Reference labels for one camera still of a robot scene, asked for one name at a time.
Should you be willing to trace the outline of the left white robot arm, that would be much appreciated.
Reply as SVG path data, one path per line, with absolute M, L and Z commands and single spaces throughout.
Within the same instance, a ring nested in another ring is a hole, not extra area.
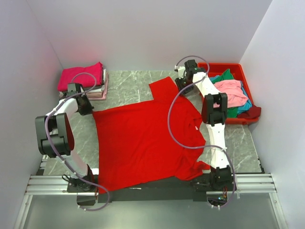
M 68 91 L 58 105 L 44 116 L 35 118 L 38 149 L 42 155 L 61 162 L 70 172 L 62 179 L 80 192 L 94 191 L 95 179 L 92 170 L 75 150 L 70 118 L 79 113 L 82 116 L 93 112 L 85 90 L 80 83 L 68 84 Z

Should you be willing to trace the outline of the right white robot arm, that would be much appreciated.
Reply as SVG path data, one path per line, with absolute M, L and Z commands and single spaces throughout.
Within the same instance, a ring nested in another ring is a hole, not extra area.
M 208 77 L 208 70 L 198 67 L 195 60 L 187 60 L 184 67 L 176 64 L 174 70 L 178 72 L 175 82 L 180 94 L 187 93 L 196 86 L 203 97 L 201 116 L 209 133 L 211 148 L 211 172 L 208 185 L 212 190 L 225 191 L 234 183 L 232 162 L 225 153 L 224 128 L 228 96 L 214 86 Z

